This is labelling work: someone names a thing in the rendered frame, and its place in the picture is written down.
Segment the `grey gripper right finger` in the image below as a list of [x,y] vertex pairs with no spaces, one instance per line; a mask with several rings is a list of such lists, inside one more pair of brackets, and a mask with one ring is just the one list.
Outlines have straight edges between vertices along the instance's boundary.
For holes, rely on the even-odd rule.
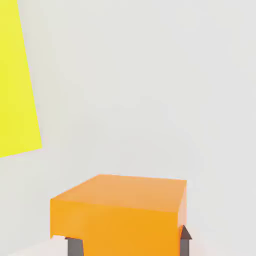
[[178,227],[178,256],[190,256],[190,241],[192,239],[187,227],[184,224],[180,225]]

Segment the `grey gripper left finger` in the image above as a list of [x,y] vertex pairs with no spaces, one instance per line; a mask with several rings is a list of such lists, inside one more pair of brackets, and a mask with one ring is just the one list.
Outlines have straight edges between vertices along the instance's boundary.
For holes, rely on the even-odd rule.
[[84,256],[83,241],[77,238],[66,237],[67,256]]

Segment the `small orange cube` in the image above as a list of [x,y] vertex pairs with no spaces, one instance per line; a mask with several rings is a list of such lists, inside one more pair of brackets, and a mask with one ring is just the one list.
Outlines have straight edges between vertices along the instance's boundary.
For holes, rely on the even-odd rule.
[[84,256],[180,256],[187,181],[97,175],[50,200],[50,235]]

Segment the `large yellow box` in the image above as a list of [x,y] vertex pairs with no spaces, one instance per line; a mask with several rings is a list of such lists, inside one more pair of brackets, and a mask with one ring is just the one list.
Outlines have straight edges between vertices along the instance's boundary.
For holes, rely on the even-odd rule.
[[0,157],[41,147],[18,0],[0,0]]

